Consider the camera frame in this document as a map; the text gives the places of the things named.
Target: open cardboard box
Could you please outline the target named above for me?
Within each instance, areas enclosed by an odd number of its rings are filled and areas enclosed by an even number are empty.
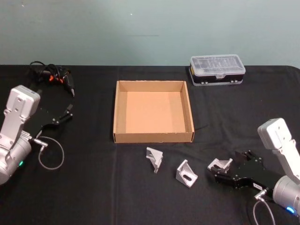
[[[117,81],[115,143],[192,142],[194,125],[185,81]]]

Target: black table surface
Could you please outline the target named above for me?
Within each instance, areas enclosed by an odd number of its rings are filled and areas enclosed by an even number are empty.
[[[1,225],[212,225],[254,224],[251,188],[235,190],[214,182],[206,167],[214,159],[234,158],[252,150],[267,169],[284,174],[257,128],[272,118],[285,119],[300,142],[300,70],[289,66],[247,66],[241,85],[194,87],[186,67],[69,66],[75,98],[62,86],[41,84],[40,105],[61,113],[74,104],[72,121],[56,132],[66,158],[57,171],[38,163],[38,148],[5,185],[0,187]],[[0,66],[0,106],[9,91],[24,84],[26,66]],[[195,127],[193,143],[115,144],[113,108],[117,80],[187,81]],[[146,147],[163,151],[157,174]],[[175,179],[187,159],[198,175],[189,189]],[[59,163],[50,144],[42,160]],[[297,218],[274,203],[277,224],[298,224]],[[265,206],[257,207],[260,224],[271,224]]]

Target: plastic storage box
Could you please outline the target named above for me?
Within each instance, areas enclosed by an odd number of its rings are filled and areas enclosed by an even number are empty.
[[[194,86],[240,84],[246,72],[238,55],[192,56],[189,72]]]

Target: table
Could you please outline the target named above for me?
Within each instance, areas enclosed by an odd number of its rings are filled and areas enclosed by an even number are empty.
[[[57,132],[65,149],[64,165],[47,171],[38,163],[38,148],[11,180],[0,187],[1,225],[210,225],[254,224],[250,188],[234,190],[214,182],[207,165],[252,150],[266,168],[284,174],[266,150],[257,128],[271,118],[285,119],[300,143],[300,70],[289,66],[247,66],[241,85],[194,87],[186,67],[69,66],[75,98],[61,86],[39,85],[40,105],[61,113],[72,102],[74,118]],[[0,106],[12,87],[24,83],[26,66],[0,66]],[[187,81],[195,126],[193,143],[113,143],[113,108],[117,80]],[[157,174],[146,159],[146,147],[163,151]],[[59,162],[54,146],[45,163]],[[198,175],[189,189],[175,179],[187,159]],[[297,218],[270,204],[277,224],[298,224]],[[271,224],[264,205],[261,224]]]

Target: teal wall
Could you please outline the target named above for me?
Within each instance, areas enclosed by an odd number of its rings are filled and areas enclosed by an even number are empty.
[[[300,68],[298,0],[0,0],[0,64],[187,65],[238,54]]]

